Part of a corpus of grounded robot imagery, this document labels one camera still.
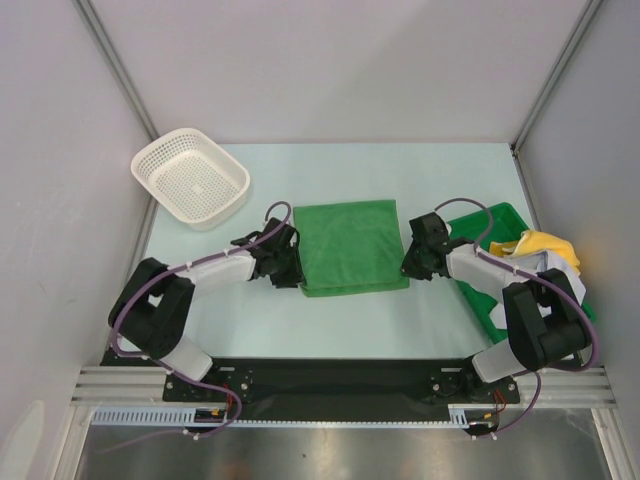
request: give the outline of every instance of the green towel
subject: green towel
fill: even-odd
[[[409,287],[395,200],[296,207],[308,297]]]

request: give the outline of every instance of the table surface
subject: table surface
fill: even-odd
[[[190,229],[159,207],[146,256],[175,265],[217,252],[262,228],[265,210],[277,200],[302,206],[395,199],[405,251],[408,221],[453,197],[510,202],[532,224],[507,144],[224,148],[251,175],[246,204],[208,232]],[[441,214],[453,219],[474,208],[457,204]],[[409,289],[394,292],[331,298],[275,290],[268,279],[231,285],[192,304],[185,333],[215,357],[453,358],[490,345],[455,283],[442,278],[412,280]]]

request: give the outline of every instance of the plastic basket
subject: plastic basket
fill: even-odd
[[[489,235],[480,244],[485,250],[489,250],[489,244],[492,241],[510,242],[519,240],[520,234],[529,229],[522,217],[518,215],[518,212],[509,203],[494,205],[489,210],[493,214],[495,223]],[[487,228],[487,214],[485,212],[476,212],[448,223],[451,225],[451,238],[466,237],[475,240]],[[498,343],[507,338],[507,331],[497,329],[489,317],[489,313],[498,302],[489,295],[476,292],[468,283],[457,282],[457,284],[491,341]],[[587,302],[582,303],[582,310],[584,310],[592,323],[595,322],[596,316]]]
[[[147,145],[131,173],[174,217],[195,230],[227,219],[246,200],[249,172],[202,132],[180,128]]]

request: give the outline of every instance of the green tray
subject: green tray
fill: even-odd
[[[489,244],[493,242],[510,242],[512,240],[520,239],[520,234],[528,230],[529,227],[522,220],[518,212],[509,203],[500,203],[490,207],[493,219],[495,221],[493,229],[485,237],[480,246],[485,250],[489,250]],[[480,211],[472,213],[465,217],[460,217],[451,222],[451,238],[454,237],[467,237],[471,240],[475,240],[480,234],[487,228],[487,214]],[[489,338],[493,343],[498,343],[507,338],[507,331],[497,329],[491,319],[489,318],[489,312],[493,310],[493,307],[497,305],[493,298],[484,293],[478,293],[469,284],[464,282],[457,282],[458,288],[462,292],[462,295],[467,299],[471,310],[478,317],[480,324],[483,326]],[[587,302],[583,302],[582,309],[587,314],[589,319],[594,322],[595,314]]]

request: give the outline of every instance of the purple cable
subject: purple cable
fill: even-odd
[[[142,287],[140,287],[140,290],[138,290],[129,299],[129,301],[127,303],[125,303],[124,307],[122,308],[122,310],[120,311],[120,313],[116,317],[116,321],[113,322],[113,328],[111,329],[111,333],[109,335],[109,339],[110,339],[110,342],[111,342],[111,347],[113,348],[113,350],[121,357],[130,357],[130,358],[131,357],[133,357],[133,358],[142,357],[143,354],[141,352],[125,352],[118,345],[118,332],[120,330],[120,327],[122,326],[122,322],[124,322],[124,319],[129,314],[129,312],[131,311],[131,309],[133,308],[135,303],[138,300],[140,300],[140,298],[142,298],[142,296],[145,295],[156,283],[160,282],[164,278],[167,278],[169,275],[173,275],[174,273],[182,272],[184,270],[187,270],[188,268],[197,267],[198,265],[202,265],[204,263],[208,263],[208,262],[211,262],[213,260],[217,260],[217,259],[225,257],[227,255],[234,255],[236,253],[239,253],[239,252],[242,252],[242,251],[245,251],[245,250],[249,250],[250,248],[253,248],[253,247],[257,246],[257,245],[260,245],[262,242],[264,242],[264,241],[268,240],[269,238],[273,237],[276,233],[278,233],[284,227],[284,225],[287,224],[287,222],[291,218],[291,213],[293,211],[293,209],[292,209],[292,207],[291,207],[291,205],[289,203],[287,203],[285,201],[276,202],[273,205],[271,205],[269,207],[269,209],[267,210],[267,213],[265,214],[265,221],[269,218],[269,215],[271,214],[272,210],[274,208],[280,206],[280,205],[284,205],[285,207],[287,207],[287,214],[285,215],[284,219],[278,224],[278,226],[276,226],[276,228],[271,230],[266,235],[258,238],[254,242],[248,243],[247,245],[243,245],[241,247],[237,247],[237,248],[231,249],[228,252],[214,253],[212,255],[207,255],[206,257],[202,257],[202,258],[199,258],[197,260],[194,260],[190,264],[179,265],[177,267],[171,268],[171,269],[167,270],[166,272],[163,272],[160,275],[157,275],[157,276],[153,277],[151,280],[149,280],[147,283],[145,283]],[[216,427],[214,430],[211,430],[211,431],[209,431],[207,433],[193,435],[194,438],[207,438],[207,437],[211,437],[211,436],[213,436],[213,435],[215,435],[217,433],[220,433],[225,428],[227,428],[229,425],[231,425],[233,422],[235,422],[238,419],[238,417],[240,417],[240,414],[242,413],[242,400],[240,399],[240,397],[233,390],[230,390],[230,389],[224,388],[224,387],[219,387],[217,385],[211,385],[209,383],[203,383],[203,382],[199,382],[197,380],[193,380],[193,379],[187,377],[186,375],[183,375],[180,372],[173,371],[173,369],[169,365],[166,365],[166,364],[162,363],[161,361],[157,361],[157,360],[154,360],[154,361],[155,361],[155,363],[157,363],[161,367],[165,368],[167,371],[172,371],[173,375],[176,376],[177,378],[179,378],[180,380],[183,380],[183,381],[185,381],[187,383],[190,383],[191,385],[194,385],[196,387],[206,388],[206,389],[209,389],[209,390],[214,390],[216,392],[224,393],[226,395],[230,395],[235,400],[237,408],[236,408],[235,413],[233,414],[233,416],[229,420],[227,420],[226,422],[224,422],[219,427]],[[123,448],[123,447],[127,447],[129,445],[133,445],[133,444],[135,444],[137,442],[144,441],[144,440],[147,440],[149,438],[157,437],[157,436],[160,436],[160,435],[165,435],[165,434],[168,434],[168,433],[182,433],[182,430],[171,429],[171,430],[162,430],[160,432],[153,432],[153,433],[150,433],[148,435],[144,435],[142,437],[139,437],[139,438],[136,438],[136,439],[133,439],[133,440],[129,440],[127,442],[123,442],[123,443],[115,445],[113,447],[101,450],[100,453],[108,453],[108,452],[111,452],[111,451],[114,451],[114,450],[118,450],[118,449]]]

